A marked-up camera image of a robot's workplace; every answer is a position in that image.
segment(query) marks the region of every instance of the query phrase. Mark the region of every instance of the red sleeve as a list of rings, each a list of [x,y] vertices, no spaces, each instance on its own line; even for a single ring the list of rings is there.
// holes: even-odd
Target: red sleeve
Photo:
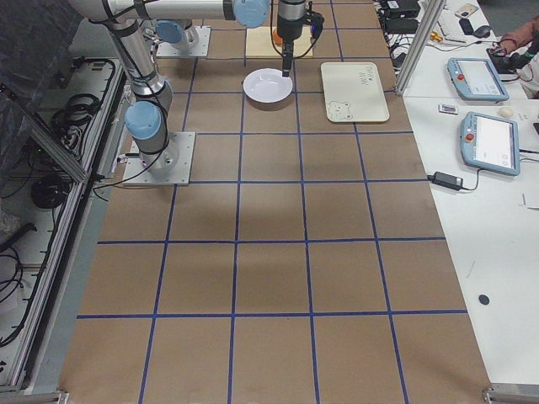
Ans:
[[[505,34],[499,42],[508,52],[512,52],[533,40],[533,35],[539,30],[539,15],[532,21],[522,25],[513,32]]]

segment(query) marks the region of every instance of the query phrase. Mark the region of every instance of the black mouse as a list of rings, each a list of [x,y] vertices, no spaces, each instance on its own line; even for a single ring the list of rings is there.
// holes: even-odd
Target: black mouse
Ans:
[[[490,28],[489,25],[481,25],[479,28],[477,28],[475,31],[473,31],[473,36],[476,38],[487,38],[490,36],[490,31],[492,28]]]

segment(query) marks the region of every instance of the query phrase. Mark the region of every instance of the tablet screen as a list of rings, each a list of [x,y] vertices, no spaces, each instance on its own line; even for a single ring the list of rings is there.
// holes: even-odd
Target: tablet screen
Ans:
[[[485,61],[458,61],[473,95],[501,95],[493,73]]]
[[[510,123],[478,116],[475,146],[475,160],[494,166],[515,168]]]

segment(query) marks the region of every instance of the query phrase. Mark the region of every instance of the gray floor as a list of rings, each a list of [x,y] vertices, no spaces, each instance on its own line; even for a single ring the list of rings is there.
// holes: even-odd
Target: gray floor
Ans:
[[[539,14],[538,0],[478,0],[496,35],[510,32]]]

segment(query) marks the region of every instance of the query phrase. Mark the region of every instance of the keyboard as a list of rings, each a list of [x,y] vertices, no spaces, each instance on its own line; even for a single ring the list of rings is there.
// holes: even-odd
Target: keyboard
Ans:
[[[438,27],[445,43],[455,45],[465,45],[467,43],[466,36],[462,33],[461,25],[458,23],[458,18],[451,10],[441,10]]]

